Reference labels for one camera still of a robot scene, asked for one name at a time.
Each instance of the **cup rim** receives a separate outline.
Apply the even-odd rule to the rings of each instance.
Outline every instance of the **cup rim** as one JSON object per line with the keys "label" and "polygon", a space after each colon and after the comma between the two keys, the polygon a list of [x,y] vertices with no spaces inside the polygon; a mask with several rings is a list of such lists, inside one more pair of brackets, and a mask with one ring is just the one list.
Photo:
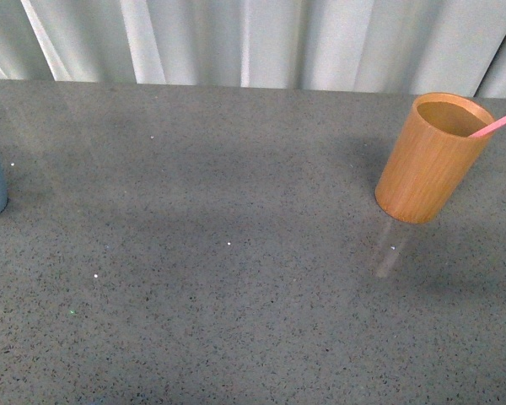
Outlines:
{"label": "cup rim", "polygon": [[[429,121],[427,121],[425,118],[422,117],[422,115],[418,112],[418,107],[422,104],[431,103],[431,102],[444,102],[452,105],[457,105],[468,113],[472,114],[474,117],[476,117],[478,120],[484,123],[484,127],[495,122],[495,118],[491,112],[489,112],[487,109],[482,107],[481,105],[475,103],[472,100],[467,99],[466,97],[463,97],[462,95],[452,94],[452,93],[444,93],[444,92],[433,92],[433,93],[426,93],[419,95],[413,102],[412,102],[412,109],[416,112],[417,116],[420,117],[420,120],[422,120],[427,125],[433,127],[433,124],[431,124]],[[468,137],[460,137],[458,135],[455,135],[450,132],[443,131],[442,129],[439,129],[435,127],[435,130],[449,135],[451,137],[455,137],[458,139],[466,139],[469,142],[473,141],[479,141],[483,139],[489,139],[494,132],[489,133],[488,135],[480,138],[468,138]]]}

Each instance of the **pink straw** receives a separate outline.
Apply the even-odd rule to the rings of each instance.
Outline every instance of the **pink straw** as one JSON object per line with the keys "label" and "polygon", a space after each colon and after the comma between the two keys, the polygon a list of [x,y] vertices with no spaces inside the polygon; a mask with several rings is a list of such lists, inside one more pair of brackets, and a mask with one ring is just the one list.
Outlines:
{"label": "pink straw", "polygon": [[501,119],[496,120],[493,124],[489,124],[488,126],[482,128],[480,131],[474,132],[469,138],[479,138],[484,135],[489,134],[490,132],[497,131],[500,127],[506,125],[506,116],[503,116]]}

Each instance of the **orange cylindrical cup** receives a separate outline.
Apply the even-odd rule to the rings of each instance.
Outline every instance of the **orange cylindrical cup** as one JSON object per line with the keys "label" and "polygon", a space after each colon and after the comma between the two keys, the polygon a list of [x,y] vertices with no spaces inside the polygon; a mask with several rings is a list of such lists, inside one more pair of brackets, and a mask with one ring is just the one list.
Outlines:
{"label": "orange cylindrical cup", "polygon": [[433,219],[493,133],[468,136],[492,122],[489,112],[464,97],[418,96],[375,189],[380,207],[405,222]]}

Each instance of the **gray countertop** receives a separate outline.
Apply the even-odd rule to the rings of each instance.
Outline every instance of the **gray countertop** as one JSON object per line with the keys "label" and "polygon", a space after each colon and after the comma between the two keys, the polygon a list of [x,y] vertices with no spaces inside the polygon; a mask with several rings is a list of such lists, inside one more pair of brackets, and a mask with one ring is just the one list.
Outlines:
{"label": "gray countertop", "polygon": [[505,404],[506,129],[404,224],[412,100],[0,81],[0,404]]}

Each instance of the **curtain fold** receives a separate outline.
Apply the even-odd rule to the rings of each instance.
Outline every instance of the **curtain fold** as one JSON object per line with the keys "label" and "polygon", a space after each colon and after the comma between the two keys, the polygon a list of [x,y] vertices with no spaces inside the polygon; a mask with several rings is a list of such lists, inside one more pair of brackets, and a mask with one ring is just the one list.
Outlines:
{"label": "curtain fold", "polygon": [[506,97],[506,0],[1,0],[0,78]]}

